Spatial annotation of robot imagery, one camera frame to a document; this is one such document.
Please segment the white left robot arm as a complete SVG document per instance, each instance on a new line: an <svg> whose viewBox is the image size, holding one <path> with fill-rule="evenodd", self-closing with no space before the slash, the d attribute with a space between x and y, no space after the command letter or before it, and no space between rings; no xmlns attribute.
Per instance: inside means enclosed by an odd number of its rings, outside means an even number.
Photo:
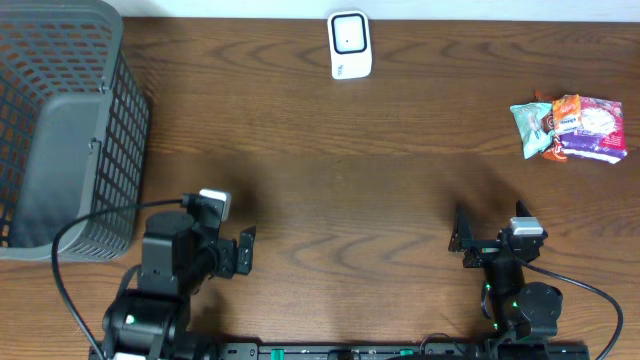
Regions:
<svg viewBox="0 0 640 360"><path fill-rule="evenodd" d="M219 237L219 221L166 211L148 218L141 263L122 279L103 319L107 359L218 359L221 346L189 332L191 297L208 279L247 275L256 228Z"/></svg>

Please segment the teal snack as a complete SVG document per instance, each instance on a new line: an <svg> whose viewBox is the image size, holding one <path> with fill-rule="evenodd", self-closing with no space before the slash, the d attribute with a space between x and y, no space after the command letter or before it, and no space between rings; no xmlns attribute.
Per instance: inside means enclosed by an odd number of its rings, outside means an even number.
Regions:
<svg viewBox="0 0 640 360"><path fill-rule="evenodd" d="M545 102L510 107L522 140L525 159L543 152L552 144L552 136L544 130L543 126L543 120L551 109L551 104Z"/></svg>

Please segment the red purple snack bag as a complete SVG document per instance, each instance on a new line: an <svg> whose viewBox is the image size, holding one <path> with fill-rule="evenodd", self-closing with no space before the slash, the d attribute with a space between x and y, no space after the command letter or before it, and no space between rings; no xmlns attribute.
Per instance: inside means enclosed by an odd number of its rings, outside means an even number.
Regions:
<svg viewBox="0 0 640 360"><path fill-rule="evenodd" d="M580 97L581 125L560 136L567 156L616 164L627 155L622 103Z"/></svg>

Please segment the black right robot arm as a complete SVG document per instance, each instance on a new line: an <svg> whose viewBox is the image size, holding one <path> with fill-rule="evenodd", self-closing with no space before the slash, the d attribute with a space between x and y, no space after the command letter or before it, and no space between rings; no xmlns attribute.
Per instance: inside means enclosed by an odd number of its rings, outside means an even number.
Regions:
<svg viewBox="0 0 640 360"><path fill-rule="evenodd" d="M496 331L512 341L546 340L558 333L561 291L543 282L526 282L523 268L540 256L548 233L523 202L494 239L476 239L462 207L456 208L450 252L464 254L465 268L481 268L485 281L481 307Z"/></svg>

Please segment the brown orange candy bar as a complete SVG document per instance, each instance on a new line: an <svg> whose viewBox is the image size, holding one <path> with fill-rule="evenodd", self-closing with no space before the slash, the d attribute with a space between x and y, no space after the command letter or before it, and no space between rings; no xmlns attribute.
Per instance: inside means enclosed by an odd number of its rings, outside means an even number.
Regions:
<svg viewBox="0 0 640 360"><path fill-rule="evenodd" d="M534 97L538 102L548 103L549 105L552 105L555 100L553 96L546 95L539 90L534 91ZM567 162L568 157L564 153L564 148L559 136L555 133L553 110L550 110L545 115L542 120L542 126L544 131L550 135L552 139L551 145L542 152L542 157L556 162Z"/></svg>

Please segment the orange small snack packet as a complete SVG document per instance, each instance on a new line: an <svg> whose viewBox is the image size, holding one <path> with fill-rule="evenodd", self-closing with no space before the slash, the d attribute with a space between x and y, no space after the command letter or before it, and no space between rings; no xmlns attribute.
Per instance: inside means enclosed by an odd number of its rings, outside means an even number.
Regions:
<svg viewBox="0 0 640 360"><path fill-rule="evenodd" d="M553 127L558 135L573 132L582 127L581 97L565 95L552 102Z"/></svg>

